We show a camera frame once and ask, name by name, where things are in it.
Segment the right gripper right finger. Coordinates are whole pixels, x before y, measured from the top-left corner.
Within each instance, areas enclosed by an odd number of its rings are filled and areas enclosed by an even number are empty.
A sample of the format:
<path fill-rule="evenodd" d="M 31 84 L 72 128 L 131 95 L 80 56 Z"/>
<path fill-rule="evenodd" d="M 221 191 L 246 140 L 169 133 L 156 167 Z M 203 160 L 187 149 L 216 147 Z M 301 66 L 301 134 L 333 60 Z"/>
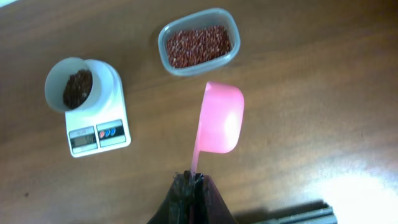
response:
<path fill-rule="evenodd" d="M 209 175 L 195 176 L 193 202 L 194 224 L 236 224 L 237 221 L 226 206 L 220 192 Z"/>

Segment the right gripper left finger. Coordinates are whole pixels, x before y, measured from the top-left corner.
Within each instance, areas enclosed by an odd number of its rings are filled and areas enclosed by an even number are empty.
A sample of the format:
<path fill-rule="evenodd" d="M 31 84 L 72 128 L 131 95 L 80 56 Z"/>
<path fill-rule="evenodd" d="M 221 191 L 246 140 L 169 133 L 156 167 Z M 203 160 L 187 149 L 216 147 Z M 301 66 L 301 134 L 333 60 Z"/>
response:
<path fill-rule="evenodd" d="M 195 201 L 195 184 L 189 170 L 176 173 L 174 181 L 167 192 L 166 198 L 161 203 L 148 224 L 188 224 L 192 205 Z"/>

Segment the pink plastic scoop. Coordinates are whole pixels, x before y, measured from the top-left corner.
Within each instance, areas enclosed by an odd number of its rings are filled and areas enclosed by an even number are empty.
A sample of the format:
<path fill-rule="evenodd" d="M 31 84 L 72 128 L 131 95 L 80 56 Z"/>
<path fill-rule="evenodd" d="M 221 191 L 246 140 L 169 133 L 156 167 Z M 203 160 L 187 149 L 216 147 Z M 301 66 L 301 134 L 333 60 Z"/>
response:
<path fill-rule="evenodd" d="M 237 145 L 244 114 L 244 97 L 239 88 L 207 82 L 201 104 L 190 172 L 195 176 L 201 152 L 226 154 Z M 190 213 L 193 223 L 193 205 Z"/>

